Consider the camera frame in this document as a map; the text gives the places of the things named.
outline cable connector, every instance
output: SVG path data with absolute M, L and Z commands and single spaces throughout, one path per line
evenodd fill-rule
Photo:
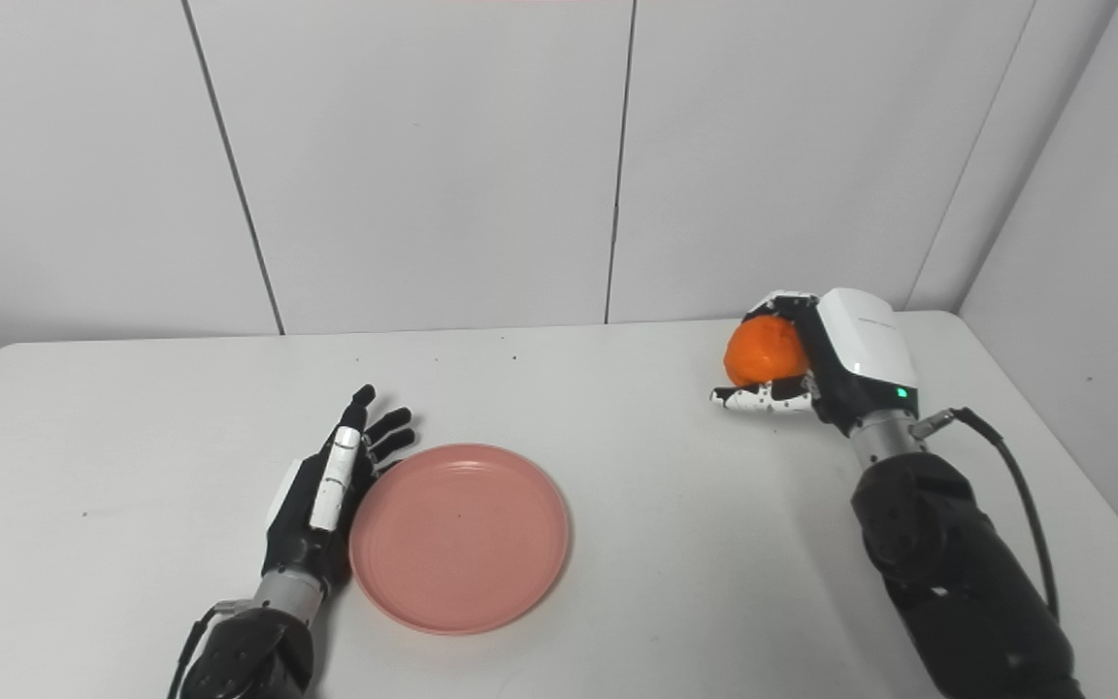
M 944 429 L 946 425 L 955 422 L 955 410 L 953 408 L 941 408 L 938 413 L 932 416 L 926 417 L 926 419 L 918 421 L 908 426 L 908 434 L 912 434 L 913 438 L 918 442 L 923 441 L 929 435 Z

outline pink plate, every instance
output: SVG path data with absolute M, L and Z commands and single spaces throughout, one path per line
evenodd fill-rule
M 408 456 L 370 489 L 351 528 L 351 568 L 387 615 L 430 633 L 511 622 L 559 576 L 568 512 L 531 461 L 449 444 Z

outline robotic finger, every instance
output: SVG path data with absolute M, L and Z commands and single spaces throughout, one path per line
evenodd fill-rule
M 728 410 L 746 413 L 802 413 L 813 410 L 812 378 L 808 375 L 727 386 L 710 390 L 710 402 Z

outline wall seam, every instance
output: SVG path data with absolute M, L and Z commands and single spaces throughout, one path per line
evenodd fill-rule
M 615 277 L 615 244 L 620 236 L 620 185 L 624 181 L 624 136 L 629 126 L 629 85 L 633 84 L 633 45 L 636 40 L 636 8 L 628 20 L 628 51 L 624 66 L 624 111 L 620 113 L 620 153 L 615 164 L 615 208 L 612 211 L 612 253 L 607 261 L 607 304 L 603 306 L 603 324 L 612 322 L 612 280 Z
M 278 312 L 278 301 L 275 299 L 275 287 L 269 283 L 269 273 L 266 271 L 266 256 L 262 253 L 262 240 L 257 238 L 257 226 L 253 221 L 253 211 L 248 208 L 248 198 L 245 196 L 244 181 L 239 178 L 239 168 L 236 166 L 235 153 L 231 153 L 231 139 L 227 135 L 227 124 L 222 121 L 222 107 L 218 105 L 218 96 L 214 93 L 214 78 L 210 77 L 209 64 L 205 62 L 205 48 L 201 48 L 201 37 L 196 31 L 196 19 L 192 18 L 192 8 L 189 0 L 180 0 L 183 6 L 183 18 L 188 20 L 188 31 L 192 35 L 192 48 L 196 49 L 196 59 L 201 66 L 201 77 L 205 79 L 205 92 L 209 96 L 209 106 L 214 111 L 214 121 L 218 125 L 218 135 L 222 138 L 222 151 L 227 155 L 227 164 L 231 169 L 231 181 L 235 181 L 236 196 L 239 197 L 239 210 L 244 212 L 245 223 L 248 225 L 248 238 L 253 240 L 254 255 L 257 256 L 257 270 L 262 273 L 262 283 L 266 286 L 266 297 L 269 297 L 269 310 L 275 315 L 275 328 L 278 334 L 287 334 L 283 331 L 283 315 Z
M 991 112 L 994 111 L 995 102 L 998 102 L 998 93 L 1004 87 L 1004 81 L 1007 79 L 1007 70 L 1012 69 L 1012 62 L 1016 59 L 1016 49 L 1020 48 L 1021 40 L 1025 38 L 1025 29 L 1029 27 L 1030 19 L 1033 18 L 1033 9 L 1036 8 L 1038 0 L 1033 0 L 1029 6 L 1029 12 L 1025 13 L 1025 21 L 1021 22 L 1020 31 L 1016 34 L 1016 40 L 1012 44 L 1012 51 L 1007 54 L 1007 62 L 1004 63 L 1003 74 L 998 76 L 998 83 L 995 85 L 994 94 L 989 96 L 989 103 L 986 105 L 986 112 L 982 115 L 982 123 L 977 124 L 977 132 L 973 136 L 973 144 L 968 147 L 968 152 L 964 157 L 964 163 L 960 164 L 960 173 L 955 178 L 955 185 L 951 187 L 951 195 L 948 196 L 948 202 L 944 207 L 944 214 L 939 217 L 938 225 L 935 226 L 935 235 L 930 236 L 930 243 L 926 247 L 926 255 L 922 257 L 922 264 L 917 267 L 917 276 L 913 277 L 913 284 L 908 289 L 908 297 L 904 300 L 906 309 L 912 306 L 913 295 L 917 293 L 917 284 L 922 280 L 922 272 L 926 271 L 927 262 L 930 262 L 930 254 L 935 253 L 935 244 L 938 243 L 939 232 L 944 230 L 944 224 L 948 214 L 951 211 L 951 202 L 955 202 L 955 196 L 960 191 L 960 185 L 964 181 L 964 173 L 968 169 L 968 163 L 973 160 L 973 154 L 977 151 L 977 143 L 982 141 L 982 132 L 986 129 L 986 122 L 989 120 Z

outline black finger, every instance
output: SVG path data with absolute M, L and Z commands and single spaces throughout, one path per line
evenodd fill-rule
M 369 404 L 373 403 L 373 398 L 378 398 L 378 390 L 373 389 L 372 384 L 360 386 L 360 389 L 351 395 L 351 402 L 361 407 L 369 407 Z
M 379 438 L 386 437 L 387 434 L 407 425 L 411 419 L 413 410 L 408 410 L 408 408 L 395 408 L 390 413 L 386 413 L 385 416 L 379 417 L 375 424 L 369 425 L 369 429 L 364 431 L 364 442 L 373 444 Z
M 379 464 L 381 461 L 385 461 L 387 456 L 390 456 L 391 452 L 409 446 L 414 442 L 416 442 L 416 433 L 413 432 L 413 428 L 400 429 L 399 432 L 391 433 L 370 448 L 369 461 Z
M 350 403 L 339 417 L 337 429 L 341 426 L 350 426 L 357 432 L 364 432 L 364 424 L 369 422 L 369 410 L 362 403 Z

